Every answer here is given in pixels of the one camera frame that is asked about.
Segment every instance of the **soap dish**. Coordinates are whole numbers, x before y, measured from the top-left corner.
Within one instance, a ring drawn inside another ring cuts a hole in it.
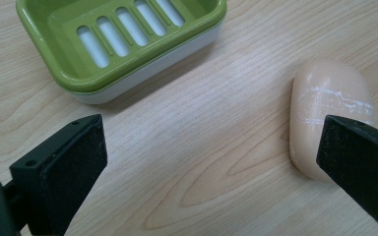
[[[213,42],[225,0],[17,0],[57,84],[105,103]]]

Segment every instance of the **soap bar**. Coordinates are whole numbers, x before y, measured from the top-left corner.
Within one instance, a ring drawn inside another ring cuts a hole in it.
[[[328,114],[372,125],[374,109],[367,82],[358,71],[341,62],[318,60],[306,63],[293,81],[290,158],[308,177],[334,183],[316,163]]]

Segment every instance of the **wooden table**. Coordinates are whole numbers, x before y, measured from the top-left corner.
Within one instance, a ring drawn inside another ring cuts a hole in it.
[[[54,83],[14,2],[0,0],[0,181],[67,123],[104,119],[108,166],[67,235],[378,235],[288,153],[293,77],[315,58],[362,73],[378,128],[378,0],[228,0],[214,44],[104,105]]]

